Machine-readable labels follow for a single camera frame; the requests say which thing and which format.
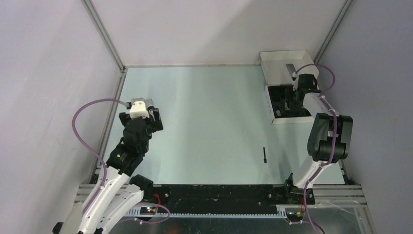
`light blue table surface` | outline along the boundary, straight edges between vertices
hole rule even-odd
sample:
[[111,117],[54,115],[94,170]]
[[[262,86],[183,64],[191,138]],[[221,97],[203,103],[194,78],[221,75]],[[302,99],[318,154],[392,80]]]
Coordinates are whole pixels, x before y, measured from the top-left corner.
[[[307,157],[312,123],[272,125],[264,87],[259,66],[129,68],[120,99],[152,98],[164,125],[135,174],[157,184],[283,184]],[[119,105],[105,160],[124,111]],[[339,165],[315,183],[343,184]]]

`wall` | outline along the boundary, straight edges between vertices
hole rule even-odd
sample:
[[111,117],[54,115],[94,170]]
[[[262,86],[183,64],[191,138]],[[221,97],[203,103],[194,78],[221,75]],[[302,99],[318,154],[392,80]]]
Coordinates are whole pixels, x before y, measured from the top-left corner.
[[99,0],[126,65],[257,64],[258,53],[314,58],[344,0]]
[[[0,233],[51,233],[93,160],[73,114],[112,97],[119,71],[78,0],[2,1],[0,34]],[[77,121],[95,148],[108,107]]]
[[[412,233],[413,2],[356,1],[323,63],[337,75],[327,97],[354,119],[345,160],[379,234]],[[331,82],[323,73],[323,87]]]

